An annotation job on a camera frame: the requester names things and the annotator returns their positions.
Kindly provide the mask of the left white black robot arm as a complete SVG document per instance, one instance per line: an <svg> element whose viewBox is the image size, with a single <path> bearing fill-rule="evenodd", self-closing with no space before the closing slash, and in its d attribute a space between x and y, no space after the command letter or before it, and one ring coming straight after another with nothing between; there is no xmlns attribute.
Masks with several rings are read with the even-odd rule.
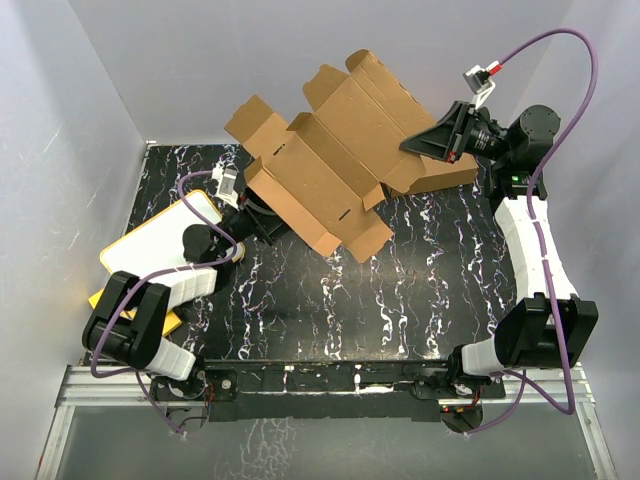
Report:
<svg viewBox="0 0 640 480"><path fill-rule="evenodd" d="M128 367L168 377L194 399L207 376L193 353L165 337L174 308L222 287L249 237L273 244L288 225L247 193L223 217L201 191L188 195L125 235L102 254L112 274L82 334L83 346Z"/></svg>

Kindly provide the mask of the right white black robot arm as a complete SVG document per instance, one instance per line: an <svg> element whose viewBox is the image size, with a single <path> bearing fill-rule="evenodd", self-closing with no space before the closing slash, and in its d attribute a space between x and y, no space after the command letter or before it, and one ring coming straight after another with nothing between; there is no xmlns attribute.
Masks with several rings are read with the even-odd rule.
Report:
<svg viewBox="0 0 640 480"><path fill-rule="evenodd" d="M433 389L466 397L509 368L573 368L599 317L568 279L548 221L547 191L536 173L560 128L556 112L543 105L525 109L509 127L487 108L456 101L433 127L406 138L400 147L447 163L468 153L490 160L484 192L506 240L516 278L516 306L493 336L460 345L445 366L424 378Z"/></svg>

